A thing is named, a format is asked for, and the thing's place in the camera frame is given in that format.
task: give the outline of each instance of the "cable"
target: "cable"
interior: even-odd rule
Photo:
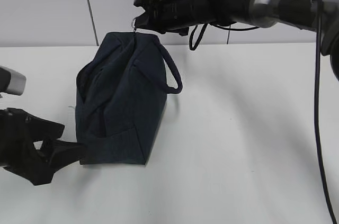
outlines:
[[[228,37],[227,37],[227,43],[226,44],[229,44],[229,36],[231,35],[231,28],[232,28],[232,25],[230,25],[229,28],[228,28]]]
[[[316,44],[316,72],[315,72],[315,89],[314,89],[314,128],[316,135],[316,144],[317,144],[317,155],[318,163],[320,169],[320,176],[322,178],[323,190],[325,195],[325,200],[329,215],[333,224],[337,224],[335,214],[333,212],[331,200],[329,197],[323,154],[322,154],[322,144],[320,141],[320,129],[319,129],[319,87],[320,87],[320,53],[321,53],[321,44],[322,44],[322,13],[323,13],[323,0],[317,0],[317,44]]]
[[[216,24],[211,24],[213,27],[216,27],[216,28],[219,28],[219,29],[222,29],[222,30],[226,30],[226,31],[235,31],[235,32],[246,32],[246,31],[252,31],[252,30],[256,30],[256,29],[259,29],[259,27],[251,27],[251,28],[241,28],[241,29],[238,29],[238,28],[235,28],[235,29],[231,29],[231,28],[226,28],[226,27],[222,27],[222,26],[219,26],[219,25],[216,25]]]
[[[197,49],[197,47],[199,46],[201,40],[202,40],[202,37],[203,35],[205,34],[205,31],[206,31],[206,28],[207,28],[208,24],[204,24],[202,29],[201,29],[201,32],[199,33],[199,36],[198,36],[198,39],[197,41],[195,42],[195,44],[193,45],[193,37],[194,37],[194,34],[195,34],[195,31],[197,30],[198,26],[196,25],[194,30],[192,31],[191,35],[190,35],[190,41],[189,41],[189,46],[190,46],[190,50],[191,51],[195,51]]]

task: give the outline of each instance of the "bag strap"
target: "bag strap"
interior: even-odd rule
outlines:
[[[167,94],[179,94],[182,92],[183,85],[181,81],[181,76],[178,71],[178,68],[176,67],[171,55],[167,52],[167,50],[159,46],[161,55],[165,62],[167,63],[169,70],[171,71],[176,83],[178,84],[177,88],[173,88],[167,85],[167,82],[161,81],[157,75],[153,73],[153,69],[148,64],[137,60],[135,62],[136,67],[139,69],[139,71],[146,77],[148,80],[150,80],[154,85],[156,85],[160,90]]]

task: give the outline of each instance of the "table surface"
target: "table surface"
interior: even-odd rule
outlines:
[[[1,169],[1,223],[331,222],[313,130],[315,45],[167,49],[184,91],[168,97],[148,165],[74,163],[39,187]],[[75,141],[75,78],[96,50],[0,48],[0,64],[28,79],[0,109],[63,123],[63,140]],[[320,128],[339,214],[339,83],[322,61]]]

